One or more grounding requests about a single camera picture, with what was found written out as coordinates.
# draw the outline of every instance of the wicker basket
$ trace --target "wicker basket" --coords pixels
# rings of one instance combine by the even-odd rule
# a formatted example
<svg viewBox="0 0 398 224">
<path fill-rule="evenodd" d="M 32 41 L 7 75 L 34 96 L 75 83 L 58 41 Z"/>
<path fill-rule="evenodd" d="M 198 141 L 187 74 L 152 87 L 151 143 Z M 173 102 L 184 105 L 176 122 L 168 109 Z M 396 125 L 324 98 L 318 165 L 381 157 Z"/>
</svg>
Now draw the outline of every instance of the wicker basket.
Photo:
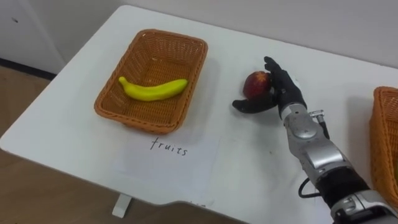
<svg viewBox="0 0 398 224">
<path fill-rule="evenodd" d="M 373 184 L 388 202 L 398 207 L 398 89 L 375 89 L 370 139 Z"/>
<path fill-rule="evenodd" d="M 140 31 L 97 97 L 95 111 L 150 133 L 175 131 L 185 119 L 207 49 L 205 41 L 194 37 L 154 29 Z M 118 82 L 120 76 L 142 86 L 179 78 L 187 79 L 188 85 L 172 98 L 143 102 L 124 93 Z"/>
</svg>

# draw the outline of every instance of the robotic hand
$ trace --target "robotic hand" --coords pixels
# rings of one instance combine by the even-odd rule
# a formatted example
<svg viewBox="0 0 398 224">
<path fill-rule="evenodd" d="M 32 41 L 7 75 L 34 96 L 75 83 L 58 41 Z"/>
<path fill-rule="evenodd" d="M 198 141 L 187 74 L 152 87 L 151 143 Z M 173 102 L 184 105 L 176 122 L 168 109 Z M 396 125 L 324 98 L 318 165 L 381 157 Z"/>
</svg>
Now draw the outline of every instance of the robotic hand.
<svg viewBox="0 0 398 224">
<path fill-rule="evenodd" d="M 393 224 L 398 213 L 371 190 L 355 172 L 345 155 L 329 140 L 323 111 L 308 112 L 300 89 L 289 74 L 270 57 L 265 68 L 271 73 L 272 90 L 249 100 L 236 100 L 233 106 L 242 113 L 259 113 L 278 106 L 287 130 L 290 152 L 299 159 L 308 179 L 331 209 L 335 224 Z"/>
</svg>

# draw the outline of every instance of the red apple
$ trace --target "red apple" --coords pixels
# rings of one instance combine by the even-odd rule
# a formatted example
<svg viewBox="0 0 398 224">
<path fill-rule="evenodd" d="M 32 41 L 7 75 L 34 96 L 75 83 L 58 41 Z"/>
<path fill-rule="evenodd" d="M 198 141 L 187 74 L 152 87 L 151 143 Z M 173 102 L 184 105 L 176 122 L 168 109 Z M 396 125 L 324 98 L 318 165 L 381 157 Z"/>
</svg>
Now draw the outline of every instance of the red apple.
<svg viewBox="0 0 398 224">
<path fill-rule="evenodd" d="M 271 76 L 269 73 L 258 71 L 250 74 L 243 86 L 243 94 L 247 99 L 253 98 L 271 89 Z"/>
</svg>

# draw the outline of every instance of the white wall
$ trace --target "white wall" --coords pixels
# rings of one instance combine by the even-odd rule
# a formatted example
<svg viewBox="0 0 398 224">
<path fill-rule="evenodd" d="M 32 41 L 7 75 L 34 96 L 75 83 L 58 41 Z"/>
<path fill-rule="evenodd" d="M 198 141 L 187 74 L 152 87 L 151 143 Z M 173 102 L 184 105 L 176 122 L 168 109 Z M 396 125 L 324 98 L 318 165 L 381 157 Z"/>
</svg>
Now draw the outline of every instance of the white wall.
<svg viewBox="0 0 398 224">
<path fill-rule="evenodd" d="M 65 61 L 28 4 L 0 1 L 0 58 L 58 73 Z"/>
<path fill-rule="evenodd" d="M 118 6 L 131 4 L 398 68 L 396 0 L 30 2 L 66 60 L 73 57 Z"/>
</svg>

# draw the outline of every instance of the white table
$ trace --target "white table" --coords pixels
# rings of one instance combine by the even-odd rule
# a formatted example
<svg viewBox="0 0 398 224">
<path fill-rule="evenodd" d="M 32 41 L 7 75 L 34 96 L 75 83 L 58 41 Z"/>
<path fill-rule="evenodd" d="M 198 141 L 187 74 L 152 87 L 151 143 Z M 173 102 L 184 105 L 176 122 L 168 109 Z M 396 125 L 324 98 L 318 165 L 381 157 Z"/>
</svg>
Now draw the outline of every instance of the white table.
<svg viewBox="0 0 398 224">
<path fill-rule="evenodd" d="M 93 109 L 131 40 L 148 28 L 199 37 L 209 46 L 183 125 L 220 137 L 203 200 L 191 202 L 180 192 L 116 172 L 114 157 L 136 131 L 99 117 Z M 0 147 L 128 195 L 119 201 L 119 215 L 132 196 L 156 205 L 202 205 L 249 223 L 317 223 L 319 209 L 326 215 L 318 218 L 329 220 L 323 205 L 297 195 L 305 174 L 289 152 L 277 110 L 245 116 L 230 106 L 242 98 L 246 76 L 263 70 L 265 55 L 297 77 L 309 110 L 326 111 L 332 140 L 370 182 L 366 139 L 373 89 L 395 86 L 398 70 L 131 6 L 120 7 L 105 22 L 10 127 Z"/>
</svg>

